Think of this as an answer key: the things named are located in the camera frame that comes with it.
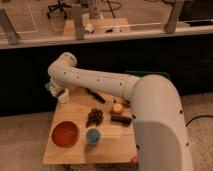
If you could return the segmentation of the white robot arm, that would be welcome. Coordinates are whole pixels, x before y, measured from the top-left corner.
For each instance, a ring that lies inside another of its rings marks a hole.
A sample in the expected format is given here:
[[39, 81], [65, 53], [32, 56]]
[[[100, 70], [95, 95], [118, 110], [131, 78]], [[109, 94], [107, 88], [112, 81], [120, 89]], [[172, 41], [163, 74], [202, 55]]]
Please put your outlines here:
[[55, 91], [74, 84], [130, 102], [139, 171], [194, 171], [181, 99], [169, 79], [79, 69], [69, 52], [50, 64], [48, 75]]

